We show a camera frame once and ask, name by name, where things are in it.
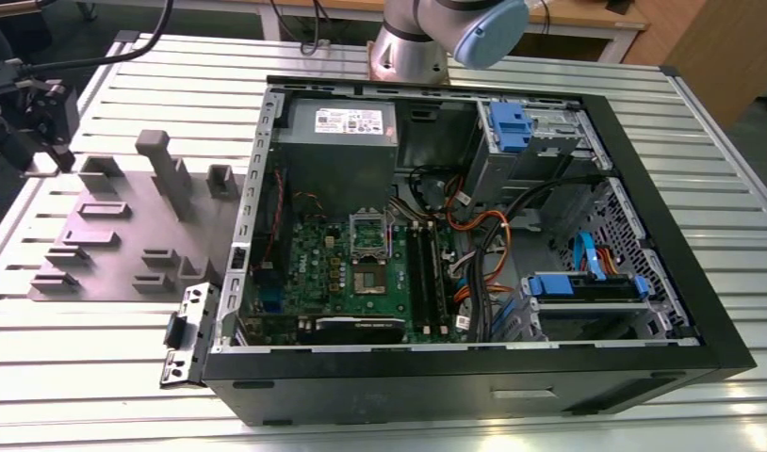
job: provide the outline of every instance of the black cable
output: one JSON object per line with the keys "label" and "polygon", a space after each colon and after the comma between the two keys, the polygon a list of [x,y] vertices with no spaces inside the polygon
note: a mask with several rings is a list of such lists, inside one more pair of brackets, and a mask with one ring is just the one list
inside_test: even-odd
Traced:
{"label": "black cable", "polygon": [[546,3],[546,0],[540,1],[544,4],[546,9],[544,29],[542,31],[542,34],[548,36],[551,34],[551,9],[548,9],[548,3]]}
{"label": "black cable", "polygon": [[99,58],[78,59],[73,61],[61,61],[58,63],[35,64],[31,66],[25,66],[22,68],[21,74],[25,76],[37,75],[39,73],[47,73],[50,71],[63,71],[69,69],[89,68],[93,66],[102,66],[105,64],[115,64],[122,61],[129,61],[138,57],[146,55],[146,53],[153,50],[158,41],[161,40],[162,34],[166,31],[166,26],[169,25],[169,19],[172,19],[172,11],[174,10],[174,0],[166,0],[165,7],[162,9],[161,19],[158,20],[158,26],[155,26],[155,31],[153,37],[146,42],[146,45],[138,50],[134,50],[129,54],[102,56]]}
{"label": "black cable", "polygon": [[316,54],[320,48],[320,5],[320,1],[313,0],[313,43],[310,44],[310,50],[306,50],[309,44],[305,41],[300,43],[300,53],[306,57]]}
{"label": "black cable", "polygon": [[278,17],[278,24],[284,28],[284,31],[286,31],[286,34],[293,40],[297,40],[300,42],[300,53],[304,54],[306,57],[313,56],[313,54],[317,53],[317,49],[320,48],[320,19],[323,18],[321,14],[325,15],[325,19],[329,22],[331,28],[333,28],[333,22],[331,21],[331,16],[328,11],[325,10],[325,7],[323,6],[323,3],[320,2],[320,0],[313,0],[313,16],[314,16],[313,42],[306,42],[297,38],[294,32],[288,27],[286,22],[284,22],[284,14],[281,14],[281,10],[278,9],[278,4],[276,0],[269,0],[269,3],[272,4],[272,10],[274,11],[274,15]]}
{"label": "black cable", "polygon": [[419,167],[415,167],[415,169],[412,169],[412,172],[409,172],[409,177],[408,177],[408,183],[409,183],[409,191],[412,192],[412,197],[415,198],[415,201],[417,202],[417,204],[420,205],[420,208],[429,214],[435,213],[436,210],[432,209],[432,206],[429,205],[429,203],[425,201],[425,197],[423,196],[423,193],[420,193],[420,191],[417,190],[417,179],[416,176],[420,175],[420,177],[425,176],[425,175],[431,175],[431,174],[457,174],[460,171],[459,167],[448,167],[448,166],[443,166],[443,165],[420,165]]}

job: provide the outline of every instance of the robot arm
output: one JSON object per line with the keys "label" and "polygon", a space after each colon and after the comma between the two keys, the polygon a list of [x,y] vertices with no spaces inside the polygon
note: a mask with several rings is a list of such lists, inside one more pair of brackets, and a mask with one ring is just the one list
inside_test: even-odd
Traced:
{"label": "robot arm", "polygon": [[371,55],[373,79],[444,83],[447,54],[471,69],[488,68],[528,22],[523,0],[391,0]]}

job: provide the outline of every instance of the aluminum worktable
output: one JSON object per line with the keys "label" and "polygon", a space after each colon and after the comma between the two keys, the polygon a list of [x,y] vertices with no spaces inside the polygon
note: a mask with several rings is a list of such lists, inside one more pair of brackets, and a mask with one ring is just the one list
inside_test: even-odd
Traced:
{"label": "aluminum worktable", "polygon": [[[145,38],[137,44],[143,45]],[[111,54],[134,44],[117,43]],[[367,50],[165,37],[101,68],[73,149],[145,168],[141,129],[165,129],[190,171],[245,171],[266,76],[367,77]],[[162,337],[178,303],[35,302],[30,280],[82,184],[31,179],[0,226],[0,446],[149,450],[767,450],[767,191],[679,78],[657,68],[508,58],[452,65],[456,85],[607,96],[758,368],[614,416],[249,428],[210,390],[162,392]]]}

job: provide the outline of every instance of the power cable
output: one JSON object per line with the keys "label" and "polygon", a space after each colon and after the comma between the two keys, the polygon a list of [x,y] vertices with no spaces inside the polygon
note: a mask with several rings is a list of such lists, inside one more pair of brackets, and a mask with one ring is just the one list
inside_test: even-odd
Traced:
{"label": "power cable", "polygon": [[98,58],[78,59],[71,61],[61,61],[57,63],[35,64],[31,66],[25,66],[21,69],[21,74],[23,76],[37,75],[39,73],[47,73],[51,71],[63,71],[70,69],[89,68],[94,66],[102,66],[106,64],[115,64],[123,61],[129,61],[138,57],[142,57],[149,53],[150,50],[155,48],[158,41],[161,40],[162,34],[166,31],[166,26],[169,26],[169,20],[172,19],[172,11],[174,10],[174,0],[166,0],[166,4],[162,9],[161,19],[158,20],[158,25],[155,26],[155,31],[153,32],[153,37],[150,38],[146,45],[138,50],[134,50],[129,54],[114,55],[114,56],[101,56]]}

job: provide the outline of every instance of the wire bundle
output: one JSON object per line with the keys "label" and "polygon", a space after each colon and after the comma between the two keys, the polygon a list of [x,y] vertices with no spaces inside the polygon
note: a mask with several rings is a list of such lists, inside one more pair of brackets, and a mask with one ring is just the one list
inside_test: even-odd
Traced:
{"label": "wire bundle", "polygon": [[[539,199],[546,193],[559,186],[566,185],[594,185],[606,180],[602,174],[592,174],[588,176],[568,177],[555,179],[538,186],[534,186],[512,201],[506,211],[503,212],[504,224],[514,218],[519,212]],[[469,285],[471,301],[472,301],[472,315],[471,327],[472,330],[468,334],[469,341],[488,342],[492,334],[492,315],[490,308],[488,283],[492,281],[484,275],[484,255],[490,249],[496,236],[499,235],[500,224],[491,224],[490,229],[480,243],[475,247],[476,255],[471,259],[471,264],[467,268],[465,276]]]}

